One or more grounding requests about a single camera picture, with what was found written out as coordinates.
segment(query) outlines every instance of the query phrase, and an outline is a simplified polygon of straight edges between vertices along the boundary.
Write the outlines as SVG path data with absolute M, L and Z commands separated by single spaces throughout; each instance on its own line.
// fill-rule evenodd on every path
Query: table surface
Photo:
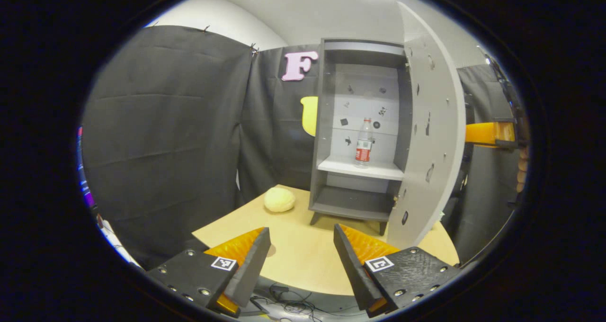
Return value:
M 386 241 L 379 235 L 379 223 L 323 215 L 315 225 L 309 225 L 313 212 L 308 210 L 309 191 L 287 186 L 294 193 L 292 210 L 274 213 L 265 208 L 264 195 L 230 214 L 194 231 L 193 235 L 209 247 L 259 227 L 269 227 L 271 247 L 260 275 L 299 289 L 334 295 L 353 295 L 351 284 L 333 243 L 335 223 Z M 438 221 L 418 247 L 451 266 L 459 257 L 450 237 Z

